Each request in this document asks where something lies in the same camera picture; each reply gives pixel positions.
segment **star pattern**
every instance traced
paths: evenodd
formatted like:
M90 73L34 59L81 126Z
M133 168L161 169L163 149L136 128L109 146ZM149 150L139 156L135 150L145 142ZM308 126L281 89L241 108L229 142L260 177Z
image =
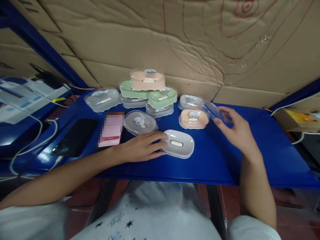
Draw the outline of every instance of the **star pattern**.
M131 225L133 225L133 221L129 221L129 222L127 223L126 228L127 228L127 227L130 228Z
M96 229L97 227L100 227L102 223L103 222L98 223L94 229Z

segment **hand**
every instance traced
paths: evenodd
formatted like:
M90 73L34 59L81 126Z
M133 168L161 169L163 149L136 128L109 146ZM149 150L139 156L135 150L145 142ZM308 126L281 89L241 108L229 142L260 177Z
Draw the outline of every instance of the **hand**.
M249 123L232 108L220 106L219 109L231 117L234 124L233 128L228 128L219 118L213 120L229 142L239 148L244 155L257 150L258 146L252 136Z
M163 151L156 152L161 148L168 146L166 142L153 142L168 136L163 132L151 132L141 134L128 142L114 146L115 153L121 162L143 162L165 155Z

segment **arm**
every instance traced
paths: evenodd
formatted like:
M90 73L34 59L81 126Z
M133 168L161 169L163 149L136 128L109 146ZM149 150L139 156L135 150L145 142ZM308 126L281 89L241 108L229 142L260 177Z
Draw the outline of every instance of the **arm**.
M241 214L253 216L276 229L277 213L268 182L262 154L254 140L248 122L235 110L219 107L232 118L233 128L228 128L220 119L214 122L226 138L242 152L240 174Z
M148 161L165 155L155 152L167 146L162 132L140 135L126 143L67 163L17 188L0 202L0 210L11 206L36 206L55 202L103 170L125 162Z

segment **white shirt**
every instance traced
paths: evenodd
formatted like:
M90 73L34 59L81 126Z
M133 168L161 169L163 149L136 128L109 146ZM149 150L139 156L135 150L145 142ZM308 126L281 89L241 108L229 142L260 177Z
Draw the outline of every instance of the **white shirt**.
M0 211L0 239L65 239L68 210L62 203ZM241 216L231 240L280 240L258 219ZM72 240L220 240L193 184L134 181L120 200Z

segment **soap dish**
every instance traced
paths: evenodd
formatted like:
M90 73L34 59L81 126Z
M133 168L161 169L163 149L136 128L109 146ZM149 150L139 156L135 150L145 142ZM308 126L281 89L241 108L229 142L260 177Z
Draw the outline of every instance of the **soap dish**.
M148 94L151 90L148 91L137 91L132 88L130 80L124 80L119 85L120 92L122 96L127 98L140 98L148 99Z
M167 86L161 91L151 91L149 93L148 103L155 109L161 109L174 104L177 101L177 90L174 87Z
M189 158L192 155L194 140L189 134L171 129L166 130L164 133L168 136L168 140L162 138L160 142L166 142L168 147L162 148L162 151L170 156L183 159Z
M148 103L147 99L125 98L120 94L120 100L125 108L145 107Z
M161 109L155 109L151 107L149 103L146 104L146 112L154 118L170 115L173 113L173 110L174 110L173 104Z
M113 87L98 89L88 93L84 101L94 112L103 112L121 103L120 93Z
M130 71L132 88L135 90L161 90L166 87L160 70L134 68Z
M178 106L181 110L185 108L203 108L204 100L202 97L197 95L184 94L180 96Z
M180 126L186 129L203 129L208 122L208 114L201 109L186 108L179 116Z
M124 127L135 136L158 130L156 120L139 110L133 110L124 117Z

